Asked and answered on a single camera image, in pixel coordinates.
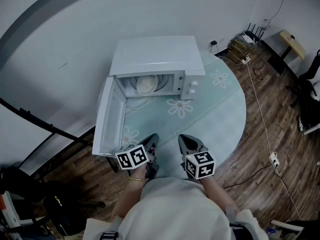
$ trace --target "wall socket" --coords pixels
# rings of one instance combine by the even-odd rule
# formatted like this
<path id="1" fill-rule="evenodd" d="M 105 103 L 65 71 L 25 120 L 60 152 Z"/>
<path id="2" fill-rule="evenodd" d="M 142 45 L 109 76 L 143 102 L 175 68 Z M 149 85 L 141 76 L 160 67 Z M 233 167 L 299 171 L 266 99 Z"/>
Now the wall socket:
<path id="1" fill-rule="evenodd" d="M 276 168 L 279 167 L 280 163 L 279 163 L 279 160 L 278 160 L 278 158 L 277 158 L 277 153 L 272 152 L 272 153 L 270 154 L 270 156 L 269 156 L 269 160 L 270 160 L 270 162 L 273 164 L 273 168 L 276 169 Z"/>

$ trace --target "person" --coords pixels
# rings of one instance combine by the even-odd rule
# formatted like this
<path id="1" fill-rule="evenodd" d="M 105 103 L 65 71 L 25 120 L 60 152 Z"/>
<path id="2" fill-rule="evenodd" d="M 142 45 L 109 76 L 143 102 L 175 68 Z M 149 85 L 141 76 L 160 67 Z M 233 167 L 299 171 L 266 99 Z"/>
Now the person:
<path id="1" fill-rule="evenodd" d="M 213 176 L 200 183 L 174 177 L 146 183 L 146 164 L 129 177 L 100 239 L 267 240 L 250 210 L 239 210 Z"/>

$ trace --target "open microwave door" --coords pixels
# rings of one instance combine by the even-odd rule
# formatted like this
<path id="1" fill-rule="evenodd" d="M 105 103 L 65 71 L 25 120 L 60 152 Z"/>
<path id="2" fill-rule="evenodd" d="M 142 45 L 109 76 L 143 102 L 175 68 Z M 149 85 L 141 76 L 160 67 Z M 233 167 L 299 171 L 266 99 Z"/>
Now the open microwave door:
<path id="1" fill-rule="evenodd" d="M 126 97 L 112 76 L 107 77 L 98 107 L 92 154 L 115 157 L 121 149 Z"/>

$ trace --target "desk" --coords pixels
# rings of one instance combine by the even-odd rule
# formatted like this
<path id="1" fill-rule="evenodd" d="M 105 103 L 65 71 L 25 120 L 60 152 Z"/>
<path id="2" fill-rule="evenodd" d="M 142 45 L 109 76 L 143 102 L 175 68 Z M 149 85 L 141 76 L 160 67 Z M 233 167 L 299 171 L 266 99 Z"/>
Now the desk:
<path id="1" fill-rule="evenodd" d="M 301 46 L 300 43 L 295 39 L 293 35 L 291 35 L 288 31 L 283 30 L 280 33 L 280 37 L 288 44 L 287 49 L 284 51 L 284 53 L 279 57 L 272 56 L 268 59 L 268 62 L 270 65 L 279 73 L 282 74 L 282 72 L 285 70 L 285 62 L 284 59 L 288 55 L 288 53 L 291 50 L 294 50 L 294 52 L 302 59 L 305 59 L 306 51 Z"/>
<path id="2" fill-rule="evenodd" d="M 207 51 L 200 55 L 206 76 L 197 99 L 181 101 L 179 96 L 156 96 L 145 107 L 126 112 L 122 148 L 136 145 L 151 134 L 159 135 L 157 177 L 187 178 L 180 166 L 180 134 L 200 139 L 219 166 L 235 150 L 245 129 L 246 100 L 237 78 L 221 59 Z"/>

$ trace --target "microwave knob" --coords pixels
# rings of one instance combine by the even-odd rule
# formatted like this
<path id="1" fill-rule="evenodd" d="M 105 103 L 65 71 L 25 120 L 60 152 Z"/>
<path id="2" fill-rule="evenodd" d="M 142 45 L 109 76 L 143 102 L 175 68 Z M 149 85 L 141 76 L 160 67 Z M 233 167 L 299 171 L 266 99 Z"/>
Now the microwave knob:
<path id="1" fill-rule="evenodd" d="M 192 81 L 192 82 L 190 83 L 190 86 L 191 86 L 191 87 L 197 87 L 197 86 L 198 86 L 198 82 L 197 82 L 197 81 Z"/>

